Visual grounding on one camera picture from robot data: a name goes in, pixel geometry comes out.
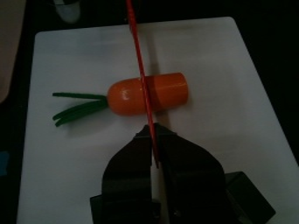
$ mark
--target toy carrot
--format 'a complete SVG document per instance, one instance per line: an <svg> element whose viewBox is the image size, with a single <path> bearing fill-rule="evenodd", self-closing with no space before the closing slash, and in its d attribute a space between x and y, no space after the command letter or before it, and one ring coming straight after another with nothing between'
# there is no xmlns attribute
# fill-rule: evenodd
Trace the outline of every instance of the toy carrot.
<svg viewBox="0 0 299 224"><path fill-rule="evenodd" d="M188 86L181 73L146 76L146 85L153 112L182 105L188 99ZM89 99L61 111L52 119L58 127L105 108L120 116L134 116L145 113L145 101L140 78L121 80L106 91L106 96L97 94L53 93L53 96Z"/></svg>

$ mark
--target red line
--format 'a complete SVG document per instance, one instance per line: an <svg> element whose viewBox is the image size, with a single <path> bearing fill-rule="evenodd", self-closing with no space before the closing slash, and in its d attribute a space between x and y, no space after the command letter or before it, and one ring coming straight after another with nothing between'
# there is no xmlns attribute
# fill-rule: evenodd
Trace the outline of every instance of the red line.
<svg viewBox="0 0 299 224"><path fill-rule="evenodd" d="M128 23L129 23L130 32L132 32L132 35L133 35L133 40L134 40L134 52L136 52L136 59L137 59L137 65L138 65L138 71L140 71L140 77L141 77L141 84L142 84L146 121L148 121L148 126L149 126L149 133L150 133L150 137L152 137L152 142L153 142L153 160L154 160L156 167L158 167L158 152L157 152L156 138L154 138L154 124L153 124L152 106L150 106L148 86L146 86L146 82L145 82L145 71L144 71L141 51L140 51L138 40L137 40L137 35L136 35L136 17L134 17L134 11L133 11L130 0L125 0L125 6L126 6Z"/></svg>

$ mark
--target white cutting board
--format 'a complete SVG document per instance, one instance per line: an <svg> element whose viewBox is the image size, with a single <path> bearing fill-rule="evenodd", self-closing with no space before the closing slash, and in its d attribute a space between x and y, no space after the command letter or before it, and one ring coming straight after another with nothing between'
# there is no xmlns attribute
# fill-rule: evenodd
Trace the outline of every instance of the white cutting board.
<svg viewBox="0 0 299 224"><path fill-rule="evenodd" d="M188 104L157 122L204 147L225 172L248 175L276 210L268 223L299 223L299 169L234 21L140 24L138 38L145 73L182 72L189 84ZM81 101L52 92L105 94L137 76L126 25L37 34L17 224L92 223L89 197L108 160L146 119L105 110L56 128L52 116ZM161 194L153 187L153 197Z"/></svg>

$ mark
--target orange carrot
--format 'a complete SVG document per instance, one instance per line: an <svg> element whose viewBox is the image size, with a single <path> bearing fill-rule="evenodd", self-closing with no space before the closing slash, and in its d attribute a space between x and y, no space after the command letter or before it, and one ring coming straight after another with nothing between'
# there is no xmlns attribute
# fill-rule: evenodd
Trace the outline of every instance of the orange carrot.
<svg viewBox="0 0 299 224"><path fill-rule="evenodd" d="M182 105L188 99L188 87L181 73L145 76L153 112ZM121 116L145 113L145 101L140 78L121 80L106 92L110 110Z"/></svg>
<svg viewBox="0 0 299 224"><path fill-rule="evenodd" d="M188 86L181 73L145 76L152 111L174 108L188 100ZM73 108L61 111L54 117L56 126L62 125L106 107L120 116L134 116L145 113L145 100L140 78L114 83L106 96L96 94L53 93L53 96L90 99Z"/></svg>

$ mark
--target dark table surface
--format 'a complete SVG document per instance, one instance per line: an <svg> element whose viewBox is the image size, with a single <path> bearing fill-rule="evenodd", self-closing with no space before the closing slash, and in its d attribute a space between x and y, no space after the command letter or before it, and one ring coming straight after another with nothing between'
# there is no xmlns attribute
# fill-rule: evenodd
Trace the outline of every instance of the dark table surface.
<svg viewBox="0 0 299 224"><path fill-rule="evenodd" d="M234 19L297 162L299 0L133 2L137 23L214 17ZM0 177L0 223L4 224L16 223L34 34L126 23L125 0L80 0L80 8L78 22L66 24L49 1L26 0L10 94L0 105L0 151L9 153L6 175Z"/></svg>

